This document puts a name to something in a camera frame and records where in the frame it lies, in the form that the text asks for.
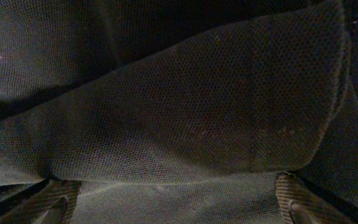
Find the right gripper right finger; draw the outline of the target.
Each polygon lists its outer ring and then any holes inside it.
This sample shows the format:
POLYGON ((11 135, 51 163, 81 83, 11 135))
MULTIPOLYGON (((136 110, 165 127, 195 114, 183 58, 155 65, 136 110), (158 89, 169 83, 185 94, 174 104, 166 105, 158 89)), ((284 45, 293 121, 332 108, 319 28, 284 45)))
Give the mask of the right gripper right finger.
POLYGON ((286 224, 355 224, 355 221, 304 186, 295 175, 278 174, 275 196, 286 224))

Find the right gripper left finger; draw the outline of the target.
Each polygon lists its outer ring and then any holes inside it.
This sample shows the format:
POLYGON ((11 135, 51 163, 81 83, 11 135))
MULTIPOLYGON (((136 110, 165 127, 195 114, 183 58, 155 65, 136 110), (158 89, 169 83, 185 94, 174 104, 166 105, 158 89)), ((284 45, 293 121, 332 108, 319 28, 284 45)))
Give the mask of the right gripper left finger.
POLYGON ((70 223, 81 182, 46 179, 0 202, 0 224, 70 223))

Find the black polo shirt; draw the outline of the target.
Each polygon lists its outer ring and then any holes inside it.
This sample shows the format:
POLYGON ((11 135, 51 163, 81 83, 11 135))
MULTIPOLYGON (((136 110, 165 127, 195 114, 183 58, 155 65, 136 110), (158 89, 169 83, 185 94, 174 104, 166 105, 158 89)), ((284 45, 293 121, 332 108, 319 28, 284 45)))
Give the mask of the black polo shirt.
POLYGON ((0 202, 285 223, 283 173, 358 223, 358 1, 0 1, 0 202))

